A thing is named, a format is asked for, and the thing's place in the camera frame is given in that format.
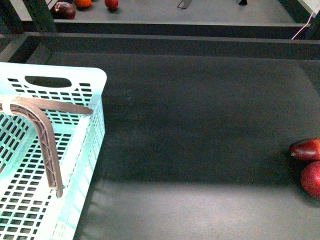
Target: red fruit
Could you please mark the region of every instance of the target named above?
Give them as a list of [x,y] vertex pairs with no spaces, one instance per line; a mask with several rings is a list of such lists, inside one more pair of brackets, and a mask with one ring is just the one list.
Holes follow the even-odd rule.
[[320,138],[296,141],[289,147],[289,153],[301,162],[320,161]]
[[68,2],[60,1],[54,5],[54,11],[60,19],[74,19],[76,9]]
[[77,8],[89,8],[91,6],[91,0],[73,0]]
[[320,198],[320,161],[310,163],[301,173],[304,190],[315,198]]
[[110,10],[116,10],[119,5],[119,0],[104,0],[104,4]]

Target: basket handle hole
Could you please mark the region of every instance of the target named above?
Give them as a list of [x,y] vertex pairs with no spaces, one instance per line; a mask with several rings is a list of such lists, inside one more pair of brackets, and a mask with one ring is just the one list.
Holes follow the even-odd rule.
[[68,88],[72,86],[70,80],[62,77],[25,76],[27,83],[46,88]]

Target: pink cable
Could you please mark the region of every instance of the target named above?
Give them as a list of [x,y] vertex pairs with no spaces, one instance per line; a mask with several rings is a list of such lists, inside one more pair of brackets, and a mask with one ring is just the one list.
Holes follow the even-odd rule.
[[305,27],[310,23],[310,21],[311,21],[311,19],[312,19],[312,16],[314,15],[314,12],[315,12],[315,11],[312,11],[311,16],[309,17],[308,22],[303,26],[303,28],[301,28],[301,29],[296,33],[296,35],[294,35],[293,38],[291,38],[291,40],[294,40],[294,39],[296,38],[296,36],[298,36],[298,34],[301,33],[301,31],[302,31],[303,29],[305,29]]

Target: white cable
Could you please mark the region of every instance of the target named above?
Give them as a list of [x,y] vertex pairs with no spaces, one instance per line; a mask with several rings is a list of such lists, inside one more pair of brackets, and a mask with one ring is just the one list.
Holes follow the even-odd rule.
[[298,36],[298,34],[301,33],[301,31],[302,31],[303,29],[305,29],[306,26],[308,26],[308,24],[310,23],[313,15],[314,15],[314,13],[315,13],[315,10],[319,7],[319,5],[320,5],[320,2],[319,2],[318,5],[314,8],[314,10],[312,11],[311,16],[310,16],[308,22],[293,36],[293,38],[291,38],[291,40],[294,40],[294,39],[296,38],[296,36]]

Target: metal bracket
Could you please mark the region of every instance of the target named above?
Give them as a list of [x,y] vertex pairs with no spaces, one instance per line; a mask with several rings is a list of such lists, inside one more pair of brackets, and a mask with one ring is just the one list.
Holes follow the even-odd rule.
[[235,0],[235,1],[240,6],[247,6],[248,5],[247,0]]
[[187,9],[191,2],[192,0],[182,0],[178,5],[178,9]]
[[57,27],[45,0],[22,0],[38,32],[57,32]]

